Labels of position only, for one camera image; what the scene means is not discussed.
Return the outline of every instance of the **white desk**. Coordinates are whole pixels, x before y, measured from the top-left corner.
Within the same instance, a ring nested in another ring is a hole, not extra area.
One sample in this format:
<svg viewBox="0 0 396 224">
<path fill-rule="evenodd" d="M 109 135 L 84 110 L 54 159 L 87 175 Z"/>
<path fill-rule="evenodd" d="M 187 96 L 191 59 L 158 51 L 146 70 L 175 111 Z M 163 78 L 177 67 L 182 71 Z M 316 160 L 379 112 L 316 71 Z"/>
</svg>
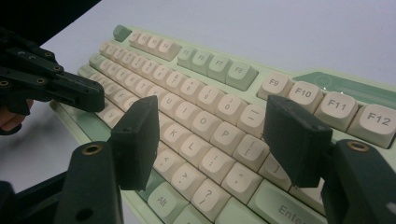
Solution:
<svg viewBox="0 0 396 224">
<path fill-rule="evenodd" d="M 117 24 L 132 24 L 286 71 L 330 68 L 396 85 L 395 11 L 394 1 L 103 0 L 43 48 L 76 73 Z M 0 136 L 0 179 L 17 192 L 67 169 L 78 146 L 48 104 L 35 102 L 23 126 Z"/>
</svg>

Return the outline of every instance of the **mechanical keyboard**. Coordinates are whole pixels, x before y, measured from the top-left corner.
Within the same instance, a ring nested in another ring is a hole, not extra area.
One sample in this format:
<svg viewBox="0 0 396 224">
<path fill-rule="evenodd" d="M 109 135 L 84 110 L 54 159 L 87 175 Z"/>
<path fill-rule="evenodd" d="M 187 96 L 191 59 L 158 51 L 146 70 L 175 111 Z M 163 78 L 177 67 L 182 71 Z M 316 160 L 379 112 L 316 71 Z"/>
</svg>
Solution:
<svg viewBox="0 0 396 224">
<path fill-rule="evenodd" d="M 157 95 L 161 142 L 145 191 L 122 191 L 143 223 L 327 223 L 323 181 L 298 189 L 262 140 L 266 99 L 289 97 L 375 146 L 395 170 L 396 91 L 329 70 L 292 74 L 122 25 L 78 74 L 104 86 L 106 108 L 52 108 L 80 143 L 104 141 L 137 99 Z"/>
</svg>

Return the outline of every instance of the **function key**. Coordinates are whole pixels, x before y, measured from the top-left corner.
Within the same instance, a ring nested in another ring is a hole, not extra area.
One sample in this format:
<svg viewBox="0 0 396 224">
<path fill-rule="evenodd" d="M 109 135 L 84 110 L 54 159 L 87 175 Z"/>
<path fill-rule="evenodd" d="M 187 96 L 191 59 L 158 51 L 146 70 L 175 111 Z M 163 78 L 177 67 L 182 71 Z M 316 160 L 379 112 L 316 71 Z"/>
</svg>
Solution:
<svg viewBox="0 0 396 224">
<path fill-rule="evenodd" d="M 198 50 L 192 58 L 191 70 L 207 76 L 207 67 L 212 58 L 213 55 L 209 51 Z"/>
<path fill-rule="evenodd" d="M 191 70 L 192 57 L 196 53 L 196 49 L 190 46 L 184 46 L 177 55 L 177 64 Z"/>
<path fill-rule="evenodd" d="M 165 39 L 159 46 L 159 57 L 166 61 L 172 61 L 180 51 L 181 46 L 169 39 Z"/>
<path fill-rule="evenodd" d="M 289 77 L 273 73 L 268 75 L 262 83 L 258 96 L 264 100 L 268 99 L 268 95 L 280 95 L 286 97 L 292 86 L 293 83 Z"/>
<path fill-rule="evenodd" d="M 151 35 L 148 33 L 142 33 L 140 34 L 139 38 L 137 39 L 137 48 L 141 49 L 143 51 L 147 51 L 148 49 L 148 42 L 149 39 L 151 38 Z"/>
<path fill-rule="evenodd" d="M 256 69 L 247 63 L 233 63 L 225 83 L 240 91 L 246 91 L 258 74 Z"/>
<path fill-rule="evenodd" d="M 323 92 L 311 83 L 298 81 L 291 88 L 289 98 L 313 114 L 323 99 Z"/>
<path fill-rule="evenodd" d="M 148 41 L 147 52 L 159 56 L 160 52 L 158 50 L 158 47 L 161 45 L 162 42 L 163 40 L 159 36 L 152 36 L 151 39 Z"/>
<path fill-rule="evenodd" d="M 225 78 L 232 63 L 233 61 L 229 58 L 216 55 L 209 64 L 207 75 L 219 82 L 225 83 Z"/>
<path fill-rule="evenodd" d="M 344 132 L 357 111 L 358 103 L 353 97 L 332 91 L 324 97 L 315 112 L 315 116 L 335 129 Z"/>
<path fill-rule="evenodd" d="M 129 45 L 132 47 L 137 48 L 137 40 L 139 39 L 139 36 L 142 32 L 138 30 L 133 30 L 131 34 L 129 35 Z"/>
<path fill-rule="evenodd" d="M 382 105 L 366 105 L 359 110 L 347 132 L 387 148 L 396 133 L 396 110 Z"/>
</svg>

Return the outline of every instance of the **green keycap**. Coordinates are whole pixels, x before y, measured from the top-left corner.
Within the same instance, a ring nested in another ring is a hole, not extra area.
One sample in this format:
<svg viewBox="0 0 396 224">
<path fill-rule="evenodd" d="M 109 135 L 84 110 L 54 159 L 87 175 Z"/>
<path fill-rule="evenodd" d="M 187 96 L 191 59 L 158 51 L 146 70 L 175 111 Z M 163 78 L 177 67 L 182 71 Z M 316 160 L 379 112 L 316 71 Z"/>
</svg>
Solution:
<svg viewBox="0 0 396 224">
<path fill-rule="evenodd" d="M 160 176 L 154 169 L 151 170 L 151 173 L 148 178 L 148 183 L 146 185 L 146 190 L 139 190 L 139 195 L 147 201 L 149 199 L 149 195 L 154 191 L 165 179 Z"/>
<path fill-rule="evenodd" d="M 257 74 L 256 69 L 247 63 L 233 63 L 228 71 L 225 83 L 240 91 L 246 91 Z"/>
<path fill-rule="evenodd" d="M 124 41 L 124 39 L 125 39 L 126 37 L 129 36 L 129 34 L 130 34 L 131 32 L 132 32 L 132 31 L 131 31 L 130 29 L 126 28 L 125 26 L 123 26 L 123 25 L 118 25 L 118 26 L 116 26 L 116 28 L 114 28 L 114 30 L 113 30 L 114 39 L 116 39 L 116 40 L 119 41 L 119 42 L 122 42 L 122 41 Z"/>
<path fill-rule="evenodd" d="M 216 219 L 216 224 L 248 223 L 263 224 L 267 223 L 250 211 L 244 204 L 235 198 L 231 198 L 220 212 Z"/>
<path fill-rule="evenodd" d="M 247 204 L 270 223 L 327 223 L 326 218 L 263 180 Z"/>
<path fill-rule="evenodd" d="M 202 213 L 200 213 L 192 204 L 187 205 L 180 215 L 176 218 L 174 224 L 211 224 Z"/>
<path fill-rule="evenodd" d="M 173 223 L 187 204 L 168 182 L 161 183 L 148 197 L 148 205 L 164 223 Z"/>
<path fill-rule="evenodd" d="M 216 55 L 209 64 L 207 75 L 219 82 L 225 83 L 225 78 L 231 64 L 232 61 L 229 58 Z"/>
<path fill-rule="evenodd" d="M 177 64 L 191 69 L 192 57 L 194 57 L 196 51 L 195 48 L 184 46 L 177 55 Z"/>
</svg>

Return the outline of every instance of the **robotic hand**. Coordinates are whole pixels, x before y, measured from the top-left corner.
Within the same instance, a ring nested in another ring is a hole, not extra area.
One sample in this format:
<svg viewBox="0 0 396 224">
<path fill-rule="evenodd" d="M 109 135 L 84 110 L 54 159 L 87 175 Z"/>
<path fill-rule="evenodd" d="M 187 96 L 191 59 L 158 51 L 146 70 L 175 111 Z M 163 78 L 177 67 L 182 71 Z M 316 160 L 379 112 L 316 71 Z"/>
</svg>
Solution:
<svg viewBox="0 0 396 224">
<path fill-rule="evenodd" d="M 56 100 L 88 112 L 105 107 L 103 87 L 92 80 L 67 73 L 55 55 L 0 27 L 0 106 L 9 112 L 30 114 L 27 99 Z M 0 129 L 0 135 L 16 133 Z"/>
</svg>

